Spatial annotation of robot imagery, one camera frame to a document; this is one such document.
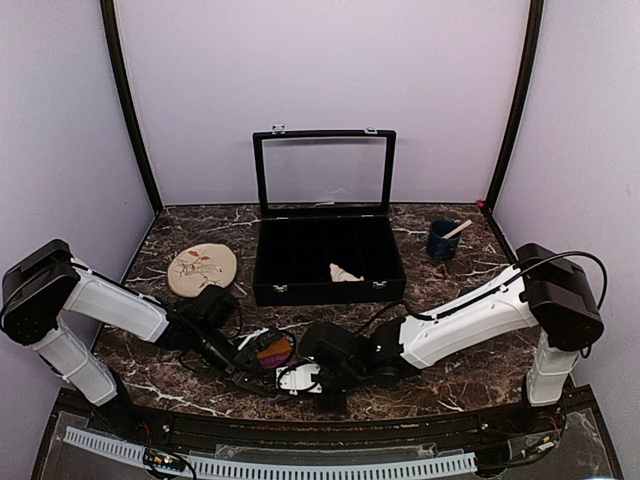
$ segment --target perforated white rail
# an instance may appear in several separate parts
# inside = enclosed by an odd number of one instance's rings
[[[67,427],[64,441],[115,461],[144,468],[144,446]],[[186,455],[199,479],[247,480],[418,480],[475,472],[475,455],[465,453],[408,462],[371,465],[287,466],[217,460]],[[191,477],[186,470],[183,477]]]

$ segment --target wooden stick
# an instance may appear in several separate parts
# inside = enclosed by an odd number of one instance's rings
[[[471,225],[473,222],[471,220],[467,220],[466,222],[464,222],[462,225],[458,225],[456,228],[454,228],[453,230],[451,230],[449,233],[447,233],[446,235],[444,235],[442,238],[444,238],[445,240],[449,240],[451,237],[453,237],[454,235],[456,235],[457,233],[460,233],[462,230],[464,230],[465,228],[467,228],[469,225]]]

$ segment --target transparent lid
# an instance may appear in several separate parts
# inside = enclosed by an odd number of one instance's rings
[[[255,134],[263,216],[386,214],[395,132],[378,133]]]

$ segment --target box lid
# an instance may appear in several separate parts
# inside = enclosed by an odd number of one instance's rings
[[[286,131],[284,125],[274,125],[271,132],[256,132],[253,134],[253,149],[256,162],[256,173],[258,178],[258,196],[260,199],[260,212],[265,219],[269,218],[292,218],[292,217],[342,217],[342,216],[369,216],[381,215],[385,216],[389,213],[389,198],[391,196],[391,180],[393,174],[393,160],[395,155],[396,132],[394,130],[376,130],[366,128],[363,130],[295,130]],[[301,201],[292,201],[287,199],[286,195],[268,195],[268,183],[266,170],[273,167],[276,161],[265,160],[265,146],[267,149],[277,145],[279,152],[292,152],[294,155],[300,153],[300,148],[305,149],[305,153],[309,153],[311,148],[314,153],[306,158],[307,166],[316,169],[317,177],[330,175],[332,181],[341,181],[343,179],[348,182],[349,179],[356,179],[360,182],[360,187],[366,190],[364,201],[358,201],[351,197],[351,201],[333,202],[331,199],[316,198]],[[369,170],[375,169],[375,159],[369,159],[368,154],[363,154],[365,145],[375,146],[375,148],[384,147],[383,162],[380,165],[380,174],[371,174]],[[330,149],[348,147],[350,149],[351,158],[357,157],[357,162],[342,162]],[[358,150],[357,155],[353,155],[354,147]],[[281,185],[289,185],[297,188],[315,188],[316,180],[322,182],[322,178],[314,178],[312,171],[307,173],[307,178],[300,179],[294,175],[293,171],[304,170],[304,161],[301,159],[300,164],[295,165],[289,162],[283,162],[279,159],[280,173],[277,175],[276,182],[272,178],[271,183],[279,183]],[[350,171],[342,176],[341,168],[345,163],[350,163]],[[344,194],[343,188],[335,189],[335,192]]]

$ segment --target black box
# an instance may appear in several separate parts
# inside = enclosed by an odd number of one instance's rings
[[[322,145],[386,140],[381,200],[375,204],[338,203],[315,208],[270,205],[263,144],[283,139],[298,139],[285,143],[307,147],[314,141]],[[259,306],[388,302],[402,298],[407,280],[389,223],[395,140],[395,131],[373,129],[274,129],[253,134],[262,215],[253,278]],[[330,263],[356,277],[363,276],[364,281],[332,282]]]

